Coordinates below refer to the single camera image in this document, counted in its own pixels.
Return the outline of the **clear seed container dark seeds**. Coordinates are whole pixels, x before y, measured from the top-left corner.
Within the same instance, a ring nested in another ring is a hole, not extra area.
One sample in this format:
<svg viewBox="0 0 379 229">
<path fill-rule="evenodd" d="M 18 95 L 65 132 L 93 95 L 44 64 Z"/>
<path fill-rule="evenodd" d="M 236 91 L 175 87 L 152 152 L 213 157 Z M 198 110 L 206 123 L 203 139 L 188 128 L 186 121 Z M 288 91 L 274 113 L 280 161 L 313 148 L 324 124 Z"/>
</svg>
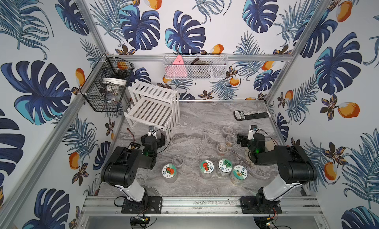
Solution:
<svg viewBox="0 0 379 229">
<path fill-rule="evenodd" d="M 231 148 L 237 142 L 237 138 L 233 134 L 229 134 L 226 137 L 226 145 Z"/>
</svg>

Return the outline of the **clear seed container red label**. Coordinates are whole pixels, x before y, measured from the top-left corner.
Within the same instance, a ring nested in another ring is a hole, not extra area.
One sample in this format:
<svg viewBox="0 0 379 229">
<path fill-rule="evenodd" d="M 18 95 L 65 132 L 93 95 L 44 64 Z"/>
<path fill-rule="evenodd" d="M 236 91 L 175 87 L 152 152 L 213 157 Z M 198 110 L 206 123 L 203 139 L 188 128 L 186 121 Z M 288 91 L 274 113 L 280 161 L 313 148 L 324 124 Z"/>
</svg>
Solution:
<svg viewBox="0 0 379 229">
<path fill-rule="evenodd" d="M 226 138 L 228 135 L 232 135 L 234 132 L 233 128 L 229 125 L 225 125 L 222 128 L 222 135 L 224 138 Z"/>
</svg>

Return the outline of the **clear seed container front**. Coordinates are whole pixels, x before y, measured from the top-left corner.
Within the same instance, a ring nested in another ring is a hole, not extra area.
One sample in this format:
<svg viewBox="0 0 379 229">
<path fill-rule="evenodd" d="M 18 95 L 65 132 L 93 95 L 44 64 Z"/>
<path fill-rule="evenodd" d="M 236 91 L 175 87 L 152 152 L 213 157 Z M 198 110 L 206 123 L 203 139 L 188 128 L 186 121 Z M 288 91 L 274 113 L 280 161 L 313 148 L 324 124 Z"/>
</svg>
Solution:
<svg viewBox="0 0 379 229">
<path fill-rule="evenodd" d="M 219 143 L 216 148 L 216 153 L 218 156 L 224 156 L 228 152 L 229 148 L 225 143 Z"/>
</svg>

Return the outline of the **white slatted wooden shelf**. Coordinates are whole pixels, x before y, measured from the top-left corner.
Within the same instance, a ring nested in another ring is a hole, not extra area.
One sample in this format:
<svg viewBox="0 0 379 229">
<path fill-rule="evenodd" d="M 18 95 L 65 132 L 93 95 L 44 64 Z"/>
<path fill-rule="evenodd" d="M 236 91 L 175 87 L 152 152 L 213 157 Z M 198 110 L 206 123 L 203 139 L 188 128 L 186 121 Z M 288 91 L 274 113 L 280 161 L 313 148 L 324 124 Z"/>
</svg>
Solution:
<svg viewBox="0 0 379 229">
<path fill-rule="evenodd" d="M 161 129 L 171 137 L 180 121 L 178 92 L 141 81 L 127 90 L 132 98 L 132 104 L 124 112 L 129 127 L 142 123 Z"/>
</svg>

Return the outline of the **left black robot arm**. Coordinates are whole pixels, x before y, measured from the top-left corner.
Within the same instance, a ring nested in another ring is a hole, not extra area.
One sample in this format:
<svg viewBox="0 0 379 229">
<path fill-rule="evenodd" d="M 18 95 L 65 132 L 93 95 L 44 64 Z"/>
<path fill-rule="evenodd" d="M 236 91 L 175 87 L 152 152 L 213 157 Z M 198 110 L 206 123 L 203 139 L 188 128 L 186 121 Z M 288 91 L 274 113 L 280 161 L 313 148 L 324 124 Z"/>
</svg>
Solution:
<svg viewBox="0 0 379 229">
<path fill-rule="evenodd" d="M 149 133 L 142 136 L 142 143 L 131 142 L 128 147 L 115 148 L 101 171 L 101 180 L 113 186 L 133 203 L 143 202 L 145 189 L 135 180 L 137 170 L 153 169 L 158 156 L 158 148 L 165 146 L 163 133 Z"/>
</svg>

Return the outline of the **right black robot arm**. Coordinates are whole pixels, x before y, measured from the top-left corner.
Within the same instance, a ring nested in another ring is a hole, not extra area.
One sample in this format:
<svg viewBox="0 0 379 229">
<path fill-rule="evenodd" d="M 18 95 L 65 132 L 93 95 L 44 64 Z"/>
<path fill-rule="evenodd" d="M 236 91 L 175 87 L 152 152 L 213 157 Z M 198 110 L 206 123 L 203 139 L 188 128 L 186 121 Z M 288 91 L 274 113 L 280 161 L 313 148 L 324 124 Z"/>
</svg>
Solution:
<svg viewBox="0 0 379 229">
<path fill-rule="evenodd" d="M 277 202 L 292 189 L 317 179 L 316 168 L 301 146 L 276 145 L 267 151 L 265 137 L 260 133 L 238 134 L 236 143 L 248 148 L 252 164 L 278 168 L 278 175 L 259 189 L 256 195 L 259 203 Z"/>
</svg>

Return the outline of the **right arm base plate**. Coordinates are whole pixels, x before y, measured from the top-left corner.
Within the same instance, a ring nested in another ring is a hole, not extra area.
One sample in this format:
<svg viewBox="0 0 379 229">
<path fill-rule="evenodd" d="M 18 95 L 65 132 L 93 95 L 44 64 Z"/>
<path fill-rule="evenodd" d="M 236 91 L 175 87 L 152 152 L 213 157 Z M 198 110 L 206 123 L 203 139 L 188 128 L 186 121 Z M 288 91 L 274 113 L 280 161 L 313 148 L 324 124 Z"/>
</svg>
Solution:
<svg viewBox="0 0 379 229">
<path fill-rule="evenodd" d="M 240 207 L 243 214 L 282 213 L 280 201 L 270 201 L 256 196 L 242 196 Z"/>
</svg>

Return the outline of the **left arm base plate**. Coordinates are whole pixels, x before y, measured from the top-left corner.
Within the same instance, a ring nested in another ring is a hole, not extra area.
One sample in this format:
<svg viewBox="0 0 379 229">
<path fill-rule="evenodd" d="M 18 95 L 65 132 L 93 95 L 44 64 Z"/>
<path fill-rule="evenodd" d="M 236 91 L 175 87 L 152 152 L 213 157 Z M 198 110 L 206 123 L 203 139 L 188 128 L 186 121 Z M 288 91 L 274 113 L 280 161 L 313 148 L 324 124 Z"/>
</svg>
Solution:
<svg viewBox="0 0 379 229">
<path fill-rule="evenodd" d="M 163 198 L 159 196 L 145 196 L 142 201 L 135 202 L 125 199 L 121 208 L 122 214 L 157 213 L 162 210 Z"/>
</svg>

